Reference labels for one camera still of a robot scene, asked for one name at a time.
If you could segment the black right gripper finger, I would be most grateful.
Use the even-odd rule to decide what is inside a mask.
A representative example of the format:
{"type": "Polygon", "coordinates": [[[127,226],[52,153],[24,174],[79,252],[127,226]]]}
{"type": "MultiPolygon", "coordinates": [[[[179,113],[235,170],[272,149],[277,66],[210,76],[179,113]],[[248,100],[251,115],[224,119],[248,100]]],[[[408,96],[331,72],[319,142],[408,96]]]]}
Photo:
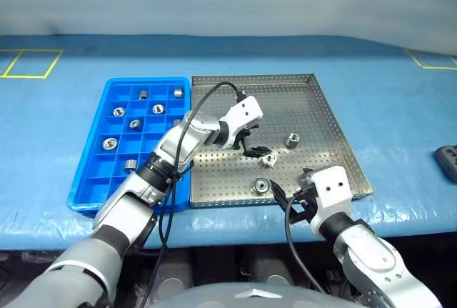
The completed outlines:
{"type": "Polygon", "coordinates": [[[270,186],[276,203],[283,211],[286,211],[288,200],[286,198],[285,191],[273,180],[270,180],[270,186]]]}
{"type": "Polygon", "coordinates": [[[297,212],[292,206],[286,207],[285,209],[285,225],[293,225],[302,221],[306,221],[308,224],[311,222],[313,210],[310,207],[304,207],[304,210],[297,212]]]}

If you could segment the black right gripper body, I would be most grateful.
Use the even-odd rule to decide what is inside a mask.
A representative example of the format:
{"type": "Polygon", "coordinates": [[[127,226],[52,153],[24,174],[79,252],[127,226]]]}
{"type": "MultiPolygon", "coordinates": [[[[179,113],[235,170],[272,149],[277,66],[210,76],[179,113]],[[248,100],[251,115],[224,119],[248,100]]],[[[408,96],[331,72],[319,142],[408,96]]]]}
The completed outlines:
{"type": "Polygon", "coordinates": [[[316,185],[311,181],[312,169],[303,168],[303,174],[298,177],[298,182],[301,188],[294,194],[294,197],[299,201],[300,205],[304,207],[310,207],[313,210],[312,216],[316,215],[317,212],[317,190],[316,185]]]}

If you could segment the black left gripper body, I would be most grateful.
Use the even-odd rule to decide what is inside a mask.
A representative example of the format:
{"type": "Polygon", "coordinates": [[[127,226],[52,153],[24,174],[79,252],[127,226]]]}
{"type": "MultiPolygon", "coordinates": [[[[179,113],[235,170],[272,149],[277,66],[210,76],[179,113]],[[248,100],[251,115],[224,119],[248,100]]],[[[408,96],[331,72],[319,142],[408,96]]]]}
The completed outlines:
{"type": "Polygon", "coordinates": [[[253,126],[248,126],[247,128],[242,129],[236,135],[232,149],[239,150],[241,147],[243,147],[244,151],[251,151],[253,148],[250,146],[249,142],[247,141],[247,137],[251,135],[252,129],[257,129],[257,128],[259,128],[259,125],[254,124],[253,126]]]}

